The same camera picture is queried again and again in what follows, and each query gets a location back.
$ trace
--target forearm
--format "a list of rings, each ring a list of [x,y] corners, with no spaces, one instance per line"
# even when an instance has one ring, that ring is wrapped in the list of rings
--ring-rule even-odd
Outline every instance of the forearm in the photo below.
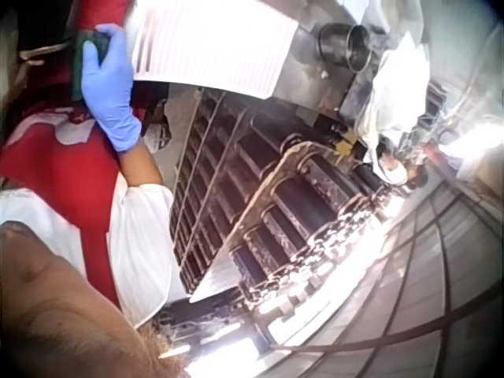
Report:
[[[146,183],[163,184],[161,173],[143,138],[127,152],[118,153],[120,170],[129,187],[139,187]]]

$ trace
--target white shirt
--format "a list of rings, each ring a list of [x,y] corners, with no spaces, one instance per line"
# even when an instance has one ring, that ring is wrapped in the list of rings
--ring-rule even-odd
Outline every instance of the white shirt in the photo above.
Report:
[[[118,174],[107,234],[109,260],[124,315],[138,327],[165,303],[186,297],[169,234],[171,191],[128,187]],[[0,193],[0,224],[19,221],[86,276],[80,230],[28,189]]]

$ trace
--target skin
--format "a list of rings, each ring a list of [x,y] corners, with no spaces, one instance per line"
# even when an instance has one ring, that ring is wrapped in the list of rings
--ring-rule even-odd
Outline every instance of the skin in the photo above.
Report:
[[[118,156],[120,170],[129,187],[138,187],[146,183],[163,184],[158,166],[142,138],[139,138],[128,152],[119,153]]]
[[[16,222],[1,227],[0,248],[2,353],[13,366],[26,376],[141,376],[142,338],[65,259]]]

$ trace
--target hand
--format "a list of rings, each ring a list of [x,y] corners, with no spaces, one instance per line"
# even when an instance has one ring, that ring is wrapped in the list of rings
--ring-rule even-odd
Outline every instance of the hand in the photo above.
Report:
[[[115,24],[97,25],[111,37],[109,51],[100,66],[92,42],[83,46],[82,92],[87,107],[117,152],[130,150],[138,141],[141,123],[132,114],[130,99],[133,68],[128,59],[126,35]]]

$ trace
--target yellow object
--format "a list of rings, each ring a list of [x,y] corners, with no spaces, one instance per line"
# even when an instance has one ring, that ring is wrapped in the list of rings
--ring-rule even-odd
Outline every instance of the yellow object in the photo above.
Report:
[[[343,138],[343,141],[336,144],[336,152],[343,156],[348,156],[350,155],[355,142],[357,142],[357,137],[355,136],[354,131],[349,129],[348,132],[343,134]]]

